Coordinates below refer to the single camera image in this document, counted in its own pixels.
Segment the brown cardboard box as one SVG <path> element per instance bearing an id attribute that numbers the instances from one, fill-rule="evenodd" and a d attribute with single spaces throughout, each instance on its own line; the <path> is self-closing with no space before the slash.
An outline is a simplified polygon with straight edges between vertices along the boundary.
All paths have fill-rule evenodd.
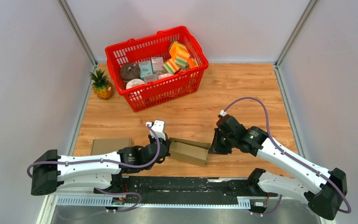
<path id="1" fill-rule="evenodd" d="M 134 146 L 134 142 L 131 138 L 94 139 L 91 155 L 108 154 L 132 146 Z"/>

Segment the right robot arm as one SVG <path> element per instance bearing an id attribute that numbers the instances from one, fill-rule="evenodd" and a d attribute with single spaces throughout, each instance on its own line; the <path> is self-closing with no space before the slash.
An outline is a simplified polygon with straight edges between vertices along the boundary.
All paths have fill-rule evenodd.
<path id="1" fill-rule="evenodd" d="M 334 220 L 347 194 L 346 173 L 329 170 L 287 149 L 256 126 L 246 129 L 233 116 L 219 116 L 216 123 L 213 154 L 230 154 L 234 148 L 269 161 L 291 175 L 278 176 L 256 168 L 248 177 L 247 189 L 252 195 L 276 193 L 296 199 L 320 217 Z"/>

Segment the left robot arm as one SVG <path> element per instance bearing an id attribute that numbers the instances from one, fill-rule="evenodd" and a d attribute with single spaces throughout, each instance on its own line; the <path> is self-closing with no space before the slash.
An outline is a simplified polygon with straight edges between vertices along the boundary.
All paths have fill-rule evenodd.
<path id="1" fill-rule="evenodd" d="M 149 136 L 145 147 L 124 147 L 118 151 L 92 156 L 59 155 L 56 149 L 46 151 L 28 168 L 31 177 L 31 195 L 44 196 L 63 189 L 108 189 L 117 194 L 122 191 L 122 174 L 136 174 L 162 163 L 170 155 L 171 140 L 165 136 Z"/>

